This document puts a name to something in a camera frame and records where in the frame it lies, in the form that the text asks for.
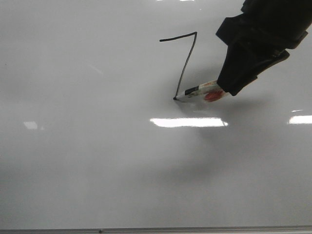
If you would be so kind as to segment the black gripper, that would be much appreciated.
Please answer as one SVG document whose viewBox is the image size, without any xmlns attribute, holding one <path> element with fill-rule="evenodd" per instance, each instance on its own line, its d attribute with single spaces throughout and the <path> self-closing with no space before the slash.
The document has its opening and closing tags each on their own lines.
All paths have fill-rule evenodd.
<svg viewBox="0 0 312 234">
<path fill-rule="evenodd" d="M 246 0 L 216 35 L 228 46 L 217 84 L 232 96 L 270 67 L 286 60 L 312 23 L 310 0 Z"/>
</svg>

